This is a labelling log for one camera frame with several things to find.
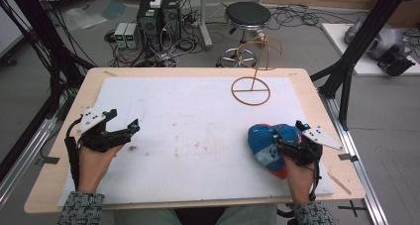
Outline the black tape cross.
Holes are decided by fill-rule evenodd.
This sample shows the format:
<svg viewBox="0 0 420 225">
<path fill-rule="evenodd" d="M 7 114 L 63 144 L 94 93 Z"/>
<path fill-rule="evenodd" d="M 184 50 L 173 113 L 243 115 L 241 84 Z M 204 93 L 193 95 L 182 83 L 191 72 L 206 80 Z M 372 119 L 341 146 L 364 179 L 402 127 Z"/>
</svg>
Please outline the black tape cross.
<svg viewBox="0 0 420 225">
<path fill-rule="evenodd" d="M 351 210 L 355 217 L 359 216 L 360 211 L 367 211 L 365 207 L 356 206 L 353 200 L 349 201 L 349 205 L 339 205 L 338 208 L 341 210 Z"/>
</svg>

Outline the person's legs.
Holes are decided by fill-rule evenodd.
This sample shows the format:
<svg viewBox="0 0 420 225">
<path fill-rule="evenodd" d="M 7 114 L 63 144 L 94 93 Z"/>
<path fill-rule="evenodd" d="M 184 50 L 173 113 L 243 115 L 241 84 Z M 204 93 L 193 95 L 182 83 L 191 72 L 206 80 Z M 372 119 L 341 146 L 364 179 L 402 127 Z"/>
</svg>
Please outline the person's legs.
<svg viewBox="0 0 420 225">
<path fill-rule="evenodd" d="M 275 225 L 275 204 L 121 210 L 116 225 Z"/>
</svg>

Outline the clear plastic sheet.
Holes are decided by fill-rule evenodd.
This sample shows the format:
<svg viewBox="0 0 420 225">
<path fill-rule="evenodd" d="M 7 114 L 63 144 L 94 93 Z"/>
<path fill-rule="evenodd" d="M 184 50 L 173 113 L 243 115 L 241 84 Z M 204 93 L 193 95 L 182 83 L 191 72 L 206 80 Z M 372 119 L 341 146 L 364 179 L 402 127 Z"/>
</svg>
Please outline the clear plastic sheet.
<svg viewBox="0 0 420 225">
<path fill-rule="evenodd" d="M 62 15 L 69 30 L 85 30 L 107 21 L 101 14 L 87 14 L 82 8 L 67 10 Z"/>
</svg>

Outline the person's left hand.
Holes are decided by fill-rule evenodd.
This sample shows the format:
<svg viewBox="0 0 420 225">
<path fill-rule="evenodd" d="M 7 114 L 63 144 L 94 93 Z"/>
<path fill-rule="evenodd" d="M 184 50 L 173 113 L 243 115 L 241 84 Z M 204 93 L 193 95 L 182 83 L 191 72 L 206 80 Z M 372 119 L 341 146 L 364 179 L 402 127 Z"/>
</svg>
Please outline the person's left hand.
<svg viewBox="0 0 420 225">
<path fill-rule="evenodd" d="M 105 153 L 100 153 L 82 146 L 79 151 L 77 190 L 95 193 L 111 162 L 122 148 L 123 145 L 112 148 Z"/>
</svg>

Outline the black round stool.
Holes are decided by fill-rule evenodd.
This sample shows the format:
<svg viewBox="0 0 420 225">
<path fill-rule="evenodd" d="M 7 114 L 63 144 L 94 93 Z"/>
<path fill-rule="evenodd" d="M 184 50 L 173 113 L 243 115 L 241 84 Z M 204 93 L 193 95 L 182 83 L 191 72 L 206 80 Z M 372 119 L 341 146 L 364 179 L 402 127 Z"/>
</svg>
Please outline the black round stool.
<svg viewBox="0 0 420 225">
<path fill-rule="evenodd" d="M 247 32 L 264 29 L 271 18 L 267 7 L 256 2 L 236 2 L 230 4 L 225 10 L 225 20 L 232 26 L 229 34 L 237 30 L 242 31 L 240 44 L 236 48 L 224 51 L 216 62 L 217 67 L 238 67 L 249 63 L 255 66 L 256 55 L 241 45 L 247 41 Z"/>
</svg>

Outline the aluminium rail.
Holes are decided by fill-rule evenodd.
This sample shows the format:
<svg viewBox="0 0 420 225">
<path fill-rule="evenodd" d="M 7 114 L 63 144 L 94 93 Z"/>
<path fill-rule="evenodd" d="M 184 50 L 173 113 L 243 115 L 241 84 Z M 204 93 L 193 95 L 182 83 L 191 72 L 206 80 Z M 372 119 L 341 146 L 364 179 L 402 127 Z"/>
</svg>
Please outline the aluminium rail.
<svg viewBox="0 0 420 225">
<path fill-rule="evenodd" d="M 370 220 L 373 225 L 389 225 L 380 202 L 375 194 L 374 188 L 369 180 L 368 173 L 364 167 L 363 161 L 359 155 L 356 144 L 351 136 L 351 133 L 345 129 L 342 123 L 339 121 L 339 105 L 335 99 L 328 99 L 326 96 L 321 95 L 322 100 L 327 113 L 335 127 L 336 132 L 339 135 L 341 142 L 347 154 L 350 156 L 350 161 L 356 169 L 357 175 L 365 189 L 366 195 L 363 199 L 367 207 Z"/>
<path fill-rule="evenodd" d="M 35 131 L 29 134 L 29 139 L 23 142 L 23 152 L 12 163 L 5 177 L 0 180 L 0 209 L 6 204 L 9 197 L 25 175 L 29 166 L 41 150 L 42 145 L 53 131 L 57 118 L 55 116 L 45 119 Z"/>
</svg>

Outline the thin wooden stick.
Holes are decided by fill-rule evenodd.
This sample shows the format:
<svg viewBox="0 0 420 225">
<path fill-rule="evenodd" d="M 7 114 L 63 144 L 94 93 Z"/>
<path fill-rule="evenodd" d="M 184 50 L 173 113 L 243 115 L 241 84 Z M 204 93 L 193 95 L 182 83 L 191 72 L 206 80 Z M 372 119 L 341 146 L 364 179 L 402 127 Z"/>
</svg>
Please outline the thin wooden stick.
<svg viewBox="0 0 420 225">
<path fill-rule="evenodd" d="M 339 187 L 341 187 L 348 195 L 352 195 L 352 190 L 350 186 L 346 183 L 335 177 L 332 173 L 327 172 L 327 175 L 331 180 L 333 180 Z"/>
</svg>

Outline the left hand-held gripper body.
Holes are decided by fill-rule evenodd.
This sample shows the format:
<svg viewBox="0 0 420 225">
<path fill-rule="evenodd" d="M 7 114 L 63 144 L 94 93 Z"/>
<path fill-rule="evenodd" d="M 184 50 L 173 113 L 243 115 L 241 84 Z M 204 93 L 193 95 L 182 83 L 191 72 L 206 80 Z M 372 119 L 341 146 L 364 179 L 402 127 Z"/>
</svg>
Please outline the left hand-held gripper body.
<svg viewBox="0 0 420 225">
<path fill-rule="evenodd" d="M 92 151 L 105 153 L 117 146 L 125 145 L 131 141 L 131 137 L 114 135 L 114 132 L 106 130 L 103 111 L 87 107 L 81 115 L 81 122 L 77 133 L 80 135 L 79 143 Z"/>
</svg>

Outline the grey power supply unit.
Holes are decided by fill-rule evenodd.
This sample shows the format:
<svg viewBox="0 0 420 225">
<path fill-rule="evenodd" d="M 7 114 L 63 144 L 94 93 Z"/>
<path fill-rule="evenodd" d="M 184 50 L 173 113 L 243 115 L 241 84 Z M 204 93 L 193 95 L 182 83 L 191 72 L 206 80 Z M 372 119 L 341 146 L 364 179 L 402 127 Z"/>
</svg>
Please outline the grey power supply unit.
<svg viewBox="0 0 420 225">
<path fill-rule="evenodd" d="M 114 38 L 116 40 L 116 44 L 120 49 L 125 49 L 127 47 L 127 44 L 125 41 L 125 31 L 127 29 L 127 26 L 128 26 L 127 23 L 119 23 L 114 32 Z"/>
<path fill-rule="evenodd" d="M 129 23 L 127 25 L 125 39 L 128 49 L 135 49 L 138 46 L 140 36 L 135 23 Z"/>
</svg>

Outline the white floor board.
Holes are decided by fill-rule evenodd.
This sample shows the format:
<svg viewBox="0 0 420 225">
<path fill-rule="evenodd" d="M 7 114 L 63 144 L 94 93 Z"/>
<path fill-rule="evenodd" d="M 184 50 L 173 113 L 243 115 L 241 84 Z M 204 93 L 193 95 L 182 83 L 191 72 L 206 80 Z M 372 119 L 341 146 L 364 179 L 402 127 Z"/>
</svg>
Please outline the white floor board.
<svg viewBox="0 0 420 225">
<path fill-rule="evenodd" d="M 333 43 L 340 55 L 342 55 L 348 47 L 345 43 L 345 33 L 350 27 L 351 24 L 322 24 L 324 33 Z M 404 71 L 402 76 L 420 76 L 420 63 L 412 56 L 409 56 L 407 59 L 413 61 L 414 65 Z M 363 54 L 355 66 L 354 75 L 386 76 L 386 73 L 377 66 L 376 60 L 372 59 L 368 54 Z"/>
</svg>

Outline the grey machine housing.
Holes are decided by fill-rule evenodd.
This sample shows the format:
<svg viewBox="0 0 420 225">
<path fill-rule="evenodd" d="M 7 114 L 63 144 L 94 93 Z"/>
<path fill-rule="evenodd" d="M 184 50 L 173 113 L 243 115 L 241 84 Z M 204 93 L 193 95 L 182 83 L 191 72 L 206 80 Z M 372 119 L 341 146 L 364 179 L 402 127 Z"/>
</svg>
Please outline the grey machine housing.
<svg viewBox="0 0 420 225">
<path fill-rule="evenodd" d="M 360 17 L 345 33 L 345 43 L 349 44 L 359 29 L 362 27 L 365 18 Z M 367 47 L 366 53 L 373 59 L 380 59 L 391 48 L 396 48 L 399 54 L 407 56 L 406 44 L 403 40 L 403 33 L 400 30 L 390 28 L 385 25 L 370 45 Z"/>
</svg>

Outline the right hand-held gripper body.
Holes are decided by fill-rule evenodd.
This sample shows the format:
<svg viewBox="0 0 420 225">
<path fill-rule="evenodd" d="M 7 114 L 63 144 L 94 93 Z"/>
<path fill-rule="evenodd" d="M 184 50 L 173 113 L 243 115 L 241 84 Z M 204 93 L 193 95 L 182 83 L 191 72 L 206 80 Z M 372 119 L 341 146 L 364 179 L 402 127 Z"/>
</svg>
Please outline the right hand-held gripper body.
<svg viewBox="0 0 420 225">
<path fill-rule="evenodd" d="M 308 166 L 318 162 L 323 155 L 323 148 L 329 147 L 340 151 L 343 146 L 338 143 L 321 126 L 301 132 L 279 132 L 282 139 L 289 144 L 284 150 L 277 149 L 282 155 L 293 160 L 298 166 Z"/>
</svg>

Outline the black device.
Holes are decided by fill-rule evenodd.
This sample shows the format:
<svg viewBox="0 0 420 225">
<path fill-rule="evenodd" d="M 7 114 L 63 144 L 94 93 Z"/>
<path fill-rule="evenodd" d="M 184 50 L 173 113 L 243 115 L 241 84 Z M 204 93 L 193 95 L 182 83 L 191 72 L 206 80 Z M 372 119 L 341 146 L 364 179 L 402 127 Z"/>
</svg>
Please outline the black device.
<svg viewBox="0 0 420 225">
<path fill-rule="evenodd" d="M 377 66 L 388 76 L 399 76 L 414 65 L 400 52 L 400 48 L 392 46 L 380 59 Z"/>
</svg>

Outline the grey table leg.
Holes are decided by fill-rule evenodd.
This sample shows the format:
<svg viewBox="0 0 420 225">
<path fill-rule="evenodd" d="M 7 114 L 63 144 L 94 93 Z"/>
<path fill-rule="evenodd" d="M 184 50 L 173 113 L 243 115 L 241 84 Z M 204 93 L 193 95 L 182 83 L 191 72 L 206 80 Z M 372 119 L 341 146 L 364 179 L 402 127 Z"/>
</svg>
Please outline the grey table leg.
<svg viewBox="0 0 420 225">
<path fill-rule="evenodd" d="M 213 43 L 206 26 L 206 0 L 200 0 L 199 29 L 204 44 L 204 50 L 210 51 L 213 48 Z"/>
</svg>

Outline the black computer tower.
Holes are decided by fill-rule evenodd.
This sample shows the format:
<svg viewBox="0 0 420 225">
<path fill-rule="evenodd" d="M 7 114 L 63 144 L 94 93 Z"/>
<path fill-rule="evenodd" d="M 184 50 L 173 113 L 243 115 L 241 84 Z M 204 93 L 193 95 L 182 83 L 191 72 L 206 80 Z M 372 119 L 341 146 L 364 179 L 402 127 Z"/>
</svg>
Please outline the black computer tower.
<svg viewBox="0 0 420 225">
<path fill-rule="evenodd" d="M 181 38 L 179 0 L 163 0 L 161 9 L 166 34 L 178 41 Z"/>
<path fill-rule="evenodd" d="M 154 51 L 161 50 L 159 35 L 162 29 L 162 15 L 160 8 L 150 6 L 152 0 L 142 0 L 137 14 L 137 23 L 143 44 Z"/>
</svg>

